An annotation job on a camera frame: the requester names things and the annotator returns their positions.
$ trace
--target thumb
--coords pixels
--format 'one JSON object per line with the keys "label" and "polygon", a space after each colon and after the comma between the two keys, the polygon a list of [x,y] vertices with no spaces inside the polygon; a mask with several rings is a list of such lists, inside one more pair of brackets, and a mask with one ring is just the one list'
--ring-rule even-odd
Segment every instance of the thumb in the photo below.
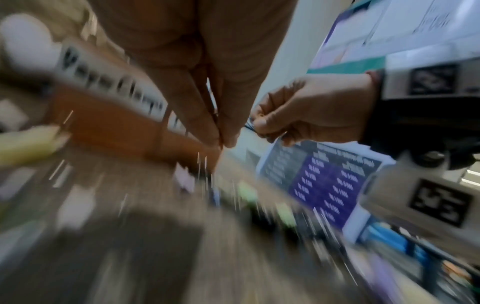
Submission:
{"label": "thumb", "polygon": [[260,116],[253,121],[253,126],[259,134],[279,132],[298,120],[298,111],[295,97],[265,116]]}

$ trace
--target hand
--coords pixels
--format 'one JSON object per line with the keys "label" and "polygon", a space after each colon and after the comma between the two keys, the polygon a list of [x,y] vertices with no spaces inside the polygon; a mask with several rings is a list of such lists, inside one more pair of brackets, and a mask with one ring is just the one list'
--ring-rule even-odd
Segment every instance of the hand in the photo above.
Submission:
{"label": "hand", "polygon": [[142,65],[187,130],[208,145],[226,147],[237,143],[297,4],[89,1],[108,36]]}
{"label": "hand", "polygon": [[309,75],[267,94],[253,109],[255,130],[291,146],[302,140],[359,140],[377,99],[369,74]]}

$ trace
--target light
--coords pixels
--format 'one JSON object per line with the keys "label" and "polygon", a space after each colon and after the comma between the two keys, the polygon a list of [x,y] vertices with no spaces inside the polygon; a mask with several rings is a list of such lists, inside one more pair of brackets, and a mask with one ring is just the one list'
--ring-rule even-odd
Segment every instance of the light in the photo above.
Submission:
{"label": "light", "polygon": [[476,176],[480,176],[480,173],[476,172],[476,171],[467,170],[467,172],[470,173],[470,174],[476,175]]}
{"label": "light", "polygon": [[465,183],[467,183],[467,184],[472,184],[472,185],[475,185],[475,186],[477,186],[477,187],[480,187],[480,183],[475,183],[475,182],[472,182],[471,180],[468,180],[468,179],[462,178],[461,181],[462,181],[462,182],[465,182]]}

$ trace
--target wall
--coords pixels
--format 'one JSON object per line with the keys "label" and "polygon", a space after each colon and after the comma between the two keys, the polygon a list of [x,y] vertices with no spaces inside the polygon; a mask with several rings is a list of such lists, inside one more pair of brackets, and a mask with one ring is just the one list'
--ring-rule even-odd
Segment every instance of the wall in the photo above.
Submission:
{"label": "wall", "polygon": [[[299,0],[290,29],[278,50],[255,104],[269,91],[305,75],[320,45],[338,14],[352,0]],[[269,143],[254,132],[243,128],[237,146],[228,151],[245,161],[247,150],[261,156]]]}

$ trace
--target table surface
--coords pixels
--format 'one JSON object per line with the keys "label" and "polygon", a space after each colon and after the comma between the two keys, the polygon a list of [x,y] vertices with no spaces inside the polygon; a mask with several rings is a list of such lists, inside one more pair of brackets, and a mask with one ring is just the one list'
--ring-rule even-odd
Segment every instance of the table surface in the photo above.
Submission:
{"label": "table surface", "polygon": [[[49,176],[62,159],[73,166],[73,171],[64,185],[56,189],[52,187]],[[259,303],[362,302],[360,290],[341,265],[322,264],[310,248],[292,245],[282,237],[272,238],[252,227],[242,214],[213,207],[204,198],[202,184],[197,185],[193,195],[180,193],[172,182],[173,169],[167,165],[109,157],[70,147],[37,165],[37,168],[38,172],[27,191],[14,201],[16,205],[1,226],[5,230],[32,219],[41,220],[48,226],[47,235],[51,237],[46,239],[50,241],[40,243],[39,249],[33,250],[36,253],[26,259],[30,270],[18,271],[20,274],[17,277],[14,275],[2,284],[3,291],[24,282],[25,276],[32,274],[41,277],[54,272],[54,276],[67,276],[67,263],[63,266],[58,264],[64,256],[65,261],[68,260],[64,251],[70,252],[70,249],[58,249],[63,252],[59,253],[62,258],[52,255],[58,243],[55,241],[58,209],[74,185],[90,188],[103,176],[95,191],[96,208],[85,227],[87,236],[81,241],[68,243],[78,246],[71,254],[84,251],[84,256],[75,258],[81,259],[77,267],[81,270],[77,271],[83,274],[77,276],[82,278],[86,285],[82,290],[87,293],[91,292],[98,268],[104,264],[102,260],[109,259],[105,256],[112,255],[111,248],[115,247],[117,251],[133,252],[132,267],[137,270],[140,281],[146,281],[146,303],[255,303],[253,294]],[[246,170],[228,156],[221,159],[216,179],[221,179],[224,184],[240,180],[251,183],[258,189],[260,201],[267,207],[274,208],[279,202],[295,204],[268,182],[255,181],[254,172]],[[122,214],[141,213],[131,216],[126,225],[131,229],[112,230],[123,231],[125,239],[119,239],[119,233],[98,232],[110,231],[109,228],[100,229],[102,223],[105,226],[107,222],[120,220],[119,212],[124,200]],[[105,238],[115,241],[108,243]],[[90,253],[88,258],[85,258],[85,252]],[[93,266],[87,271],[89,263]],[[61,281],[65,290],[71,290],[74,284],[78,284],[73,281],[68,283],[65,279]],[[17,297],[28,302],[25,293],[30,293],[30,298],[38,298],[50,290],[46,285],[43,292],[38,291],[39,287],[33,287],[33,283],[28,286],[29,292],[22,290],[17,293],[11,290],[2,292],[0,286],[0,302],[9,302],[2,298],[12,300]],[[55,298],[47,296],[45,299],[59,303],[65,300],[69,303],[85,302],[86,295],[74,297],[72,292],[69,294],[70,298],[63,295]]]}

